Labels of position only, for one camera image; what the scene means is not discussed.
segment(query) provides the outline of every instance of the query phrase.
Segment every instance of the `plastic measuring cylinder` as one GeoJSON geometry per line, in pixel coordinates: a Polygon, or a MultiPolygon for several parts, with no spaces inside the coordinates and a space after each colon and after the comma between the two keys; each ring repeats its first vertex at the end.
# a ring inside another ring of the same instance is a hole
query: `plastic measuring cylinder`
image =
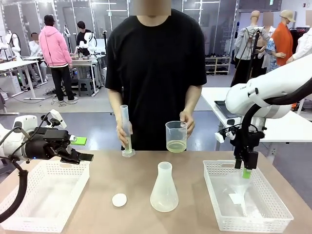
{"type": "Polygon", "coordinates": [[[131,134],[130,134],[130,121],[129,121],[129,112],[128,112],[128,106],[127,105],[121,105],[120,106],[121,111],[121,122],[122,122],[122,128],[126,133],[126,139],[128,140],[128,144],[125,146],[125,150],[122,151],[122,156],[124,157],[131,157],[135,155],[135,151],[132,149],[131,146],[131,134]]]}

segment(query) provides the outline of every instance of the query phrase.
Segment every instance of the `white desk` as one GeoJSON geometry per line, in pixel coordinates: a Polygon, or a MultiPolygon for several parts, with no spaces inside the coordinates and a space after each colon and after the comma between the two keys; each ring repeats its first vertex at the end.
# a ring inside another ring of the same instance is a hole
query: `white desk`
{"type": "MultiPolygon", "coordinates": [[[[212,108],[220,120],[219,130],[230,127],[226,117],[219,110],[215,101],[224,101],[230,88],[203,88],[201,95],[212,108]]],[[[264,131],[265,137],[260,142],[271,143],[268,159],[273,162],[276,155],[278,143],[284,142],[312,142],[312,123],[305,118],[289,111],[284,117],[278,119],[267,119],[264,131]]],[[[220,143],[216,143],[216,150],[220,149],[220,143]]]]}
{"type": "MultiPolygon", "coordinates": [[[[19,61],[10,61],[10,62],[4,62],[4,63],[1,63],[0,64],[0,71],[6,71],[8,70],[9,73],[11,73],[12,75],[12,69],[13,68],[17,68],[17,70],[19,71],[20,75],[22,76],[22,70],[25,70],[25,73],[26,73],[26,77],[27,77],[27,80],[28,80],[28,84],[29,84],[29,87],[30,87],[30,91],[31,91],[31,94],[32,94],[32,97],[26,97],[24,98],[25,100],[44,100],[45,98],[43,97],[39,97],[37,98],[36,95],[35,95],[35,92],[34,92],[34,88],[33,88],[33,84],[31,83],[31,79],[30,79],[30,75],[29,75],[29,72],[28,72],[28,68],[27,68],[27,65],[29,64],[32,64],[32,63],[36,63],[37,61],[23,61],[23,60],[19,60],[19,61]]],[[[24,88],[26,87],[26,84],[25,84],[25,81],[24,79],[21,79],[21,82],[24,86],[24,88]]]]}
{"type": "Polygon", "coordinates": [[[101,73],[100,75],[98,75],[98,66],[99,66],[99,61],[98,59],[100,59],[101,57],[97,57],[97,60],[94,62],[95,58],[91,58],[88,60],[83,60],[82,58],[79,58],[79,60],[73,60],[73,67],[82,67],[82,66],[87,66],[87,67],[91,67],[91,74],[92,74],[92,82],[93,82],[93,89],[94,89],[94,93],[92,94],[92,97],[94,97],[99,90],[97,89],[96,83],[95,83],[95,74],[93,73],[93,67],[96,68],[96,74],[97,74],[97,82],[98,85],[100,87],[103,86],[102,84],[102,80],[101,80],[101,73]]]}
{"type": "Polygon", "coordinates": [[[46,84],[47,81],[43,82],[42,74],[41,74],[41,71],[40,71],[39,63],[38,63],[38,60],[43,59],[43,56],[29,56],[29,57],[22,57],[22,59],[26,60],[26,61],[28,61],[28,60],[36,61],[38,72],[39,72],[39,76],[40,76],[40,80],[41,80],[41,84],[38,84],[38,86],[42,86],[42,85],[46,84]]]}

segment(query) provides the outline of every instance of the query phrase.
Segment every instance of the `plastic basket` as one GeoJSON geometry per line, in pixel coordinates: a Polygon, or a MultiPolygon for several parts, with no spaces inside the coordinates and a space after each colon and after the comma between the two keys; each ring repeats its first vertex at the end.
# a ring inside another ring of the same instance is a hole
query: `plastic basket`
{"type": "Polygon", "coordinates": [[[250,233],[283,233],[293,220],[283,201],[257,168],[252,171],[243,203],[235,203],[231,188],[234,160],[203,161],[204,176],[221,231],[250,233]]]}
{"type": "MultiPolygon", "coordinates": [[[[89,164],[40,162],[28,175],[21,206],[1,226],[13,231],[60,233],[89,179],[89,164]]],[[[0,214],[13,203],[17,192],[18,186],[0,204],[0,214]]]]}

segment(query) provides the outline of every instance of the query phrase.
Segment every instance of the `man's hand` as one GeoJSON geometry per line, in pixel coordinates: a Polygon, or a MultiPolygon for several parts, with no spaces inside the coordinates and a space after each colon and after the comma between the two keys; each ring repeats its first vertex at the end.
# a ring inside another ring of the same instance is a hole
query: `man's hand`
{"type": "MultiPolygon", "coordinates": [[[[118,136],[118,138],[119,138],[119,140],[121,142],[122,147],[126,148],[126,145],[128,145],[128,140],[126,139],[127,134],[125,133],[125,131],[122,128],[121,120],[117,120],[116,131],[117,131],[117,136],[118,136]]],[[[130,134],[133,134],[133,132],[132,132],[132,124],[131,123],[130,123],[130,134]]]]}
{"type": "Polygon", "coordinates": [[[291,63],[291,62],[293,62],[293,61],[294,61],[293,56],[291,56],[291,57],[287,60],[286,64],[291,63]]]}
{"type": "Polygon", "coordinates": [[[187,138],[190,137],[190,135],[192,134],[194,127],[195,127],[195,123],[194,123],[194,119],[192,117],[192,115],[187,112],[187,111],[182,111],[180,113],[180,121],[186,122],[187,124],[187,138]]]}
{"type": "Polygon", "coordinates": [[[275,54],[275,57],[284,59],[286,57],[286,54],[279,52],[275,54]]]}

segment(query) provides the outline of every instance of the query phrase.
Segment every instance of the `workbench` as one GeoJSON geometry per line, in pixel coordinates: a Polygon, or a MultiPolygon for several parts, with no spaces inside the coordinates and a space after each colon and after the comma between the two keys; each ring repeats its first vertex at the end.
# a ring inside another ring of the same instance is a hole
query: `workbench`
{"type": "MultiPolygon", "coordinates": [[[[214,114],[220,120],[218,131],[230,127],[228,120],[216,105],[215,101],[224,101],[230,88],[203,88],[201,95],[211,107],[214,114]]],[[[289,111],[284,117],[277,119],[267,119],[265,123],[267,130],[264,131],[265,137],[260,142],[270,143],[268,160],[272,163],[277,153],[280,143],[290,142],[312,142],[312,123],[289,111]]],[[[220,143],[217,141],[215,150],[220,149],[220,143]]]]}
{"type": "Polygon", "coordinates": [[[44,81],[45,78],[44,79],[42,78],[41,70],[40,70],[39,63],[38,63],[39,60],[43,59],[43,56],[28,56],[28,57],[22,57],[22,59],[26,61],[36,61],[37,69],[38,69],[40,80],[41,80],[41,84],[38,84],[38,86],[42,86],[46,84],[47,81],[44,81]]]}
{"type": "MultiPolygon", "coordinates": [[[[82,152],[94,154],[90,178],[62,234],[239,234],[219,230],[202,162],[234,159],[233,152],[141,151],[131,158],[122,157],[121,151],[82,152]],[[177,208],[169,213],[160,213],[150,204],[157,165],[162,161],[173,166],[179,196],[177,208]],[[128,198],[120,208],[112,205],[112,197],[117,193],[124,193],[128,198]]],[[[32,160],[21,167],[30,171],[38,163],[39,160],[32,160]]],[[[258,167],[294,216],[284,234],[310,234],[311,209],[262,154],[259,154],[258,167]]],[[[15,170],[0,184],[0,202],[18,182],[15,170]]],[[[0,229],[0,234],[26,233],[0,229]]]]}
{"type": "MultiPolygon", "coordinates": [[[[88,60],[83,60],[82,58],[79,58],[79,60],[72,60],[73,67],[79,68],[79,67],[91,67],[91,74],[92,75],[92,83],[93,83],[93,89],[94,93],[92,94],[92,97],[94,97],[98,92],[98,88],[101,88],[104,86],[102,82],[102,65],[101,65],[101,58],[102,56],[98,56],[96,58],[90,57],[88,60]]],[[[78,79],[81,79],[79,71],[77,72],[78,79]]]]}
{"type": "MultiPolygon", "coordinates": [[[[4,62],[0,64],[0,71],[2,71],[2,73],[9,73],[12,76],[12,72],[13,69],[16,68],[20,74],[20,76],[22,77],[23,74],[23,70],[25,70],[25,74],[26,74],[26,78],[28,80],[28,85],[30,87],[30,92],[32,97],[25,97],[25,100],[44,100],[45,98],[43,97],[39,97],[37,98],[34,92],[34,88],[33,88],[33,84],[31,82],[30,79],[30,75],[29,75],[29,71],[27,68],[27,65],[32,64],[32,63],[37,63],[37,61],[33,61],[33,60],[29,60],[29,61],[23,61],[23,60],[18,60],[18,61],[10,61],[10,62],[4,62]]],[[[21,79],[22,85],[24,90],[26,89],[26,83],[24,81],[24,79],[21,79]]]]}

